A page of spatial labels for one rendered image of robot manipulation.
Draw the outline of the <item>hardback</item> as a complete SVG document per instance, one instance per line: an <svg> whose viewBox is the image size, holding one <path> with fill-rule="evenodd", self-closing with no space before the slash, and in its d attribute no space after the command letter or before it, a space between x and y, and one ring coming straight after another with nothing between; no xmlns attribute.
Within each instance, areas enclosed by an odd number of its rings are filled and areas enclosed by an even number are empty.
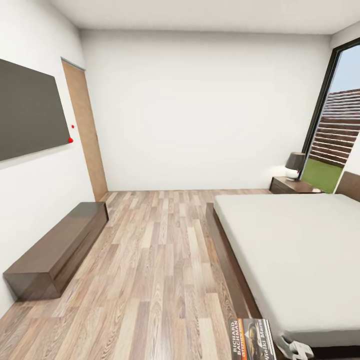
<svg viewBox="0 0 360 360"><path fill-rule="evenodd" d="M231 360L278 360L268 319L228 318Z"/></svg>

